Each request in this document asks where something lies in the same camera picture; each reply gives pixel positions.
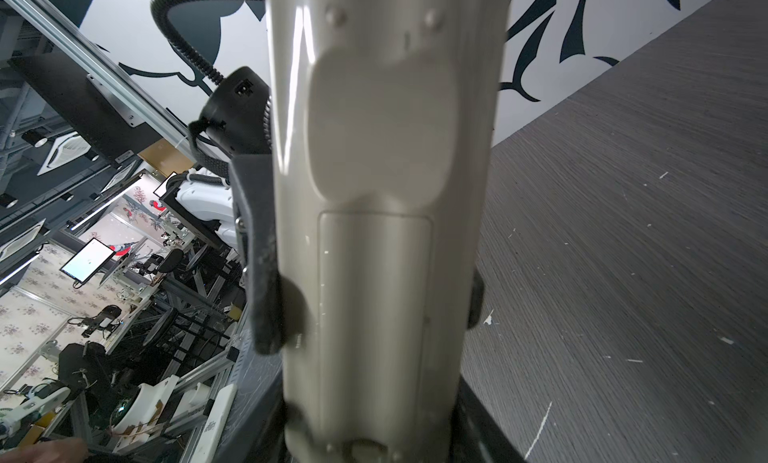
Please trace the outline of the white remote control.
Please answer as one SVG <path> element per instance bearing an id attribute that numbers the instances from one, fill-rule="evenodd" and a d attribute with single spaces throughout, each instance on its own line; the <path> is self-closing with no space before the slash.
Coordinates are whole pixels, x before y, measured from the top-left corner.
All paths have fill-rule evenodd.
<path id="1" fill-rule="evenodd" d="M 266 0 L 285 440 L 442 462 L 511 0 Z"/>

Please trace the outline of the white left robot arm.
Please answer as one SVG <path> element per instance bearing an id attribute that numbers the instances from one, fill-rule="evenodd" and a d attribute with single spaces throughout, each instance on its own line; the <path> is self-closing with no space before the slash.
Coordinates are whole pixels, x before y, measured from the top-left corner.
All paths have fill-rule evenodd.
<path id="1" fill-rule="evenodd" d="M 269 355 L 285 342 L 273 178 L 270 169 L 248 174 L 244 166 L 264 163 L 272 153 L 270 89 L 248 67 L 223 76 L 176 29 L 171 10 L 203 1 L 225 0 L 150 0 L 150 11 L 171 47 L 216 86 L 199 118 L 188 124 L 187 138 L 198 163 L 235 185 L 234 215 L 246 219 L 238 227 L 237 241 L 242 256 L 255 260 L 246 279 L 253 345 L 257 353 Z"/>

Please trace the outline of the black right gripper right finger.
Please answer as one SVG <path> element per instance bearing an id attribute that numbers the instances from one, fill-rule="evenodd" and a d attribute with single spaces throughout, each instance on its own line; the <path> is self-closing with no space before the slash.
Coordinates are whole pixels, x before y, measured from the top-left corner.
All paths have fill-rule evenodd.
<path id="1" fill-rule="evenodd" d="M 451 417 L 449 461 L 453 463 L 525 463 L 494 418 L 460 377 Z"/>

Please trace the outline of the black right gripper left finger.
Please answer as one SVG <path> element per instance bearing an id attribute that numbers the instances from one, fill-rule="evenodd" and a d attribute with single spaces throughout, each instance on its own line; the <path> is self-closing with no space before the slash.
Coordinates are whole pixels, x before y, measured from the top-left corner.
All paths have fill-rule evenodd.
<path id="1" fill-rule="evenodd" d="M 231 433 L 230 461 L 286 462 L 286 420 L 283 376 L 279 373 Z"/>

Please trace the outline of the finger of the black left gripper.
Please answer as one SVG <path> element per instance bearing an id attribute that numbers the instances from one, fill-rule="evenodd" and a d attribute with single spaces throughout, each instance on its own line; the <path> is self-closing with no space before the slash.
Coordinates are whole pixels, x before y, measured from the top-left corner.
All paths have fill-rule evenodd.
<path id="1" fill-rule="evenodd" d="M 470 306 L 467 320 L 467 329 L 471 330 L 477 326 L 482 315 L 482 308 L 485 295 L 485 282 L 477 267 L 474 268 L 472 286 L 470 293 Z"/>
<path id="2" fill-rule="evenodd" d="M 229 165 L 229 177 L 252 345 L 260 355 L 276 354 L 285 342 L 285 329 L 272 157 L 235 156 Z"/>

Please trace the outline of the remote battery cover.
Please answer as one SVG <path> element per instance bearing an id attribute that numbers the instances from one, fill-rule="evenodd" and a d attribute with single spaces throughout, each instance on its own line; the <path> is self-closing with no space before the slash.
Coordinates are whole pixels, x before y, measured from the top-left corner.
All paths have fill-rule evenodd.
<path id="1" fill-rule="evenodd" d="M 320 219 L 320 433 L 395 446 L 415 425 L 432 224 Z"/>

